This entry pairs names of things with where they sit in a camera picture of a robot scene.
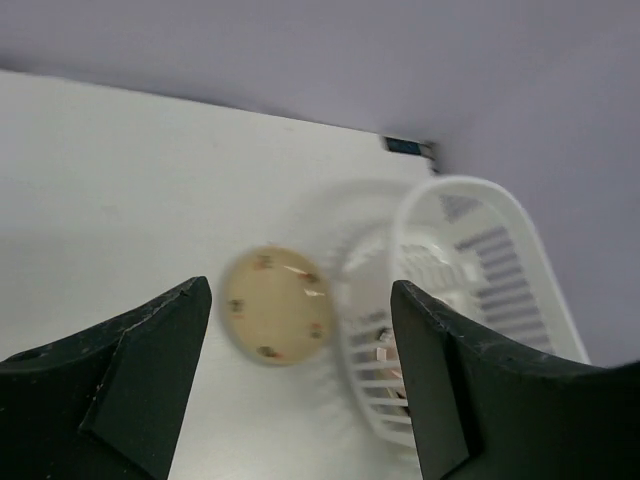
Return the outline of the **white plastic basket bin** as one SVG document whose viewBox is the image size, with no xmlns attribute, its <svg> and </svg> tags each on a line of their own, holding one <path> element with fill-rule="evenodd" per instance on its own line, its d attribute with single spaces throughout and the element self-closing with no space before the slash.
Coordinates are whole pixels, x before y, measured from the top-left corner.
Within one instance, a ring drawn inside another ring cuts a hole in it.
<svg viewBox="0 0 640 480">
<path fill-rule="evenodd" d="M 391 320 L 397 280 L 526 346 L 588 361 L 529 215 L 487 180 L 430 178 L 382 206 L 364 201 L 330 277 L 352 390 L 373 432 L 391 444 L 415 445 Z"/>
</svg>

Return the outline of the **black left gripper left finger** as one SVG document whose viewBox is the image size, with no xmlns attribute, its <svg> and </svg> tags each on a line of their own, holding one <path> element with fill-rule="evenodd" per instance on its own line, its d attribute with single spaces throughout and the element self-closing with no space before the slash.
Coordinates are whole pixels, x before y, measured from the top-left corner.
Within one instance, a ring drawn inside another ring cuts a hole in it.
<svg viewBox="0 0 640 480">
<path fill-rule="evenodd" d="M 2 478 L 168 478 L 210 310 L 193 277 L 3 360 Z"/>
</svg>

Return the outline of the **beige round plate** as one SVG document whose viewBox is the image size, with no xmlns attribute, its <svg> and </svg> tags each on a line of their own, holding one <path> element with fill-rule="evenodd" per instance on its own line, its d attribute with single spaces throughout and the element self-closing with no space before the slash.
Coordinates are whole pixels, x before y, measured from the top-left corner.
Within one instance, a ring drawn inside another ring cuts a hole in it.
<svg viewBox="0 0 640 480">
<path fill-rule="evenodd" d="M 311 359 L 335 330 L 330 284 L 319 267 L 273 245 L 252 249 L 231 265 L 223 286 L 223 318 L 238 347 L 271 366 Z"/>
</svg>

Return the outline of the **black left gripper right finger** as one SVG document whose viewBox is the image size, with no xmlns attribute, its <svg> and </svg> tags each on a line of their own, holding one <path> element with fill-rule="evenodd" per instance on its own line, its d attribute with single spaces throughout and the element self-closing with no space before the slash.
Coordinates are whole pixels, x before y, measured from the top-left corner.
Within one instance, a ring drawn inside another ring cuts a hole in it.
<svg viewBox="0 0 640 480">
<path fill-rule="evenodd" d="M 513 341 L 408 281 L 390 306 L 426 479 L 635 479 L 639 367 Z"/>
</svg>

